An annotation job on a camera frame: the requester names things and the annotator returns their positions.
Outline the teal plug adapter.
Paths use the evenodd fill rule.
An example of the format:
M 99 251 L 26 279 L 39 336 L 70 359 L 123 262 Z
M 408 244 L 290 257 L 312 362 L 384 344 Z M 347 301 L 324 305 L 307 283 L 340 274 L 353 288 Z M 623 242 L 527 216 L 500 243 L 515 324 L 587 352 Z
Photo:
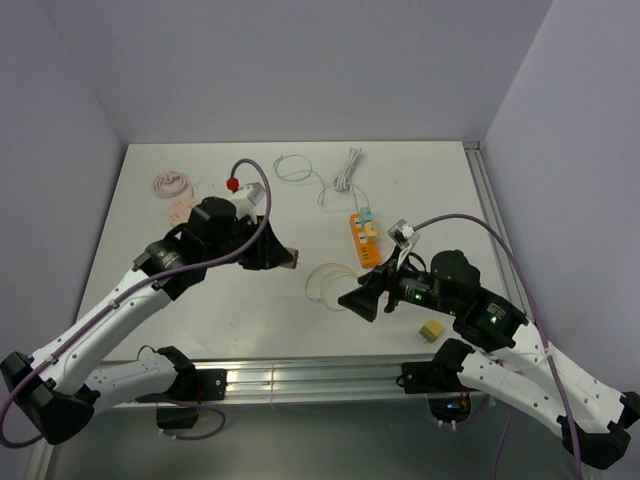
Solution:
M 361 207 L 357 214 L 358 221 L 364 225 L 367 222 L 373 221 L 373 214 L 369 207 Z

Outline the dark yellow plug adapter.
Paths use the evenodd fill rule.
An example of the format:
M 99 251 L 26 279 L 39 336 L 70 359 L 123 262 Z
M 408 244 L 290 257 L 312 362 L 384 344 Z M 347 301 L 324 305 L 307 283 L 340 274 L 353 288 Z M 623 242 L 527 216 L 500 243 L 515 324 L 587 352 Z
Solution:
M 445 331 L 444 326 L 435 319 L 429 319 L 419 330 L 419 335 L 429 343 L 436 342 Z

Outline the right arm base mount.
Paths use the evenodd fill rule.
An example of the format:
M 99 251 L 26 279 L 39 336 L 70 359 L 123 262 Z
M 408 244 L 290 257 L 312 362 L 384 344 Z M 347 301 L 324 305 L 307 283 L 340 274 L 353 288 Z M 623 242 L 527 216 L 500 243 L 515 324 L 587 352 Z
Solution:
M 458 423 L 471 416 L 471 390 L 455 373 L 434 361 L 402 363 L 395 383 L 407 395 L 426 395 L 430 413 L 437 421 Z

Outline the orange power strip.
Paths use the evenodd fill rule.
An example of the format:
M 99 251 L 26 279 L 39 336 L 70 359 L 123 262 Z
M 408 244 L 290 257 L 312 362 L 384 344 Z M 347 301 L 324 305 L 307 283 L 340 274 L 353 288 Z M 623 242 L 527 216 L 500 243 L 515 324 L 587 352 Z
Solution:
M 350 232 L 354 241 L 360 266 L 363 269 L 371 269 L 382 262 L 377 243 L 379 231 L 375 238 L 369 238 L 364 231 L 364 225 L 358 221 L 357 214 L 358 213 L 354 213 L 350 216 Z

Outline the pink plug adapter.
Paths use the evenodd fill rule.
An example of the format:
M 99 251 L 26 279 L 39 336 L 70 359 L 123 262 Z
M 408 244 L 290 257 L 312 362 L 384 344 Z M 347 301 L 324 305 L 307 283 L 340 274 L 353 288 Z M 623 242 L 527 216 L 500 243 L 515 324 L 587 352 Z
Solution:
M 292 249 L 292 248 L 288 248 L 287 251 L 290 254 L 291 258 L 287 263 L 286 267 L 289 269 L 295 269 L 298 262 L 299 252 L 296 249 Z

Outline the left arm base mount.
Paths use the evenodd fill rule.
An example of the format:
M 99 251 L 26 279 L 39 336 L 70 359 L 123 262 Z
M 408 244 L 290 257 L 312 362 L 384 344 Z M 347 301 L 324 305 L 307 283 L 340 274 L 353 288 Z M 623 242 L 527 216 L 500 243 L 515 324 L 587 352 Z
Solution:
M 227 416 L 213 402 L 225 398 L 226 386 L 226 370 L 197 369 L 195 380 L 183 393 L 164 393 L 159 396 L 158 403 L 171 405 L 156 408 L 155 420 L 159 432 L 180 441 L 204 440 L 220 433 L 226 425 Z M 219 424 L 207 433 L 189 434 L 205 413 L 215 414 Z

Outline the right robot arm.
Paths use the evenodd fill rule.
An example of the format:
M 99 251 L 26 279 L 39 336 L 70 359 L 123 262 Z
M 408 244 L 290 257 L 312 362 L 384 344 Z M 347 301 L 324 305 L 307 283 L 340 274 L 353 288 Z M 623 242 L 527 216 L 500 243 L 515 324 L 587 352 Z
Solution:
M 432 360 L 403 365 L 408 394 L 468 388 L 529 415 L 560 438 L 582 463 L 606 470 L 627 451 L 639 418 L 639 396 L 598 381 L 552 344 L 505 298 L 483 288 L 480 272 L 459 250 L 437 253 L 427 270 L 399 266 L 391 256 L 342 295 L 341 307 L 372 322 L 400 302 L 452 316 L 454 337 Z

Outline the pink round power socket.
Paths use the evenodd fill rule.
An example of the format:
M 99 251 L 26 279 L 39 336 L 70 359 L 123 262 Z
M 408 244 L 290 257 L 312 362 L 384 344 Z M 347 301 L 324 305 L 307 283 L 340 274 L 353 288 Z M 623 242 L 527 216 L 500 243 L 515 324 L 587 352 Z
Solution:
M 186 223 L 192 210 L 200 203 L 195 196 L 191 179 L 182 172 L 165 171 L 157 175 L 152 184 L 154 195 L 170 200 L 167 219 L 171 227 Z

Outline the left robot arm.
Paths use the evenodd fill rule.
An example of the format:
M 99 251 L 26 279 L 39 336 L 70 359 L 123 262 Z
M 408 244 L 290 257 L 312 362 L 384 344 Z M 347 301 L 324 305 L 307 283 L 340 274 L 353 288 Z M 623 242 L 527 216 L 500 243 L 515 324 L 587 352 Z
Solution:
M 204 199 L 187 222 L 149 244 L 85 317 L 32 354 L 13 352 L 2 361 L 9 397 L 1 412 L 18 406 L 40 438 L 57 445 L 121 403 L 190 399 L 196 368 L 173 346 L 118 367 L 100 365 L 139 325 L 202 282 L 208 270 L 234 263 L 254 271 L 294 268 L 297 257 L 252 201 Z

